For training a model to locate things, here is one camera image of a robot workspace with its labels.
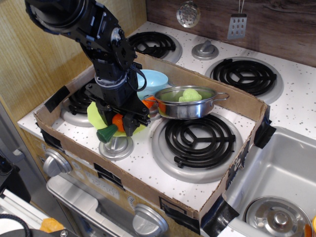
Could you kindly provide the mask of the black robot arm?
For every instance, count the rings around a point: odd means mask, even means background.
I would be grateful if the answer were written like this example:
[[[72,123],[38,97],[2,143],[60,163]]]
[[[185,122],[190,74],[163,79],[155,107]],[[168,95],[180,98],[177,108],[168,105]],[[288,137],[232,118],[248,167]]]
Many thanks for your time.
[[[95,70],[95,83],[86,86],[106,125],[122,115],[127,136],[150,122],[149,109],[138,98],[135,49],[129,44],[118,20],[94,0],[27,0],[26,12],[43,31],[63,35],[80,44]]]

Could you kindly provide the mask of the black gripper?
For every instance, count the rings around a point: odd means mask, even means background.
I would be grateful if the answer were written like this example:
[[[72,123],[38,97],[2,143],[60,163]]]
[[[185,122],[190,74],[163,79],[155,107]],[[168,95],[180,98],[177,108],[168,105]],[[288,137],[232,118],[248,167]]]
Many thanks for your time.
[[[150,122],[149,109],[137,96],[137,77],[124,76],[109,84],[109,81],[96,77],[94,83],[86,86],[86,94],[96,107],[105,125],[112,125],[116,114],[123,115],[123,128],[127,136],[133,136],[140,126]]]

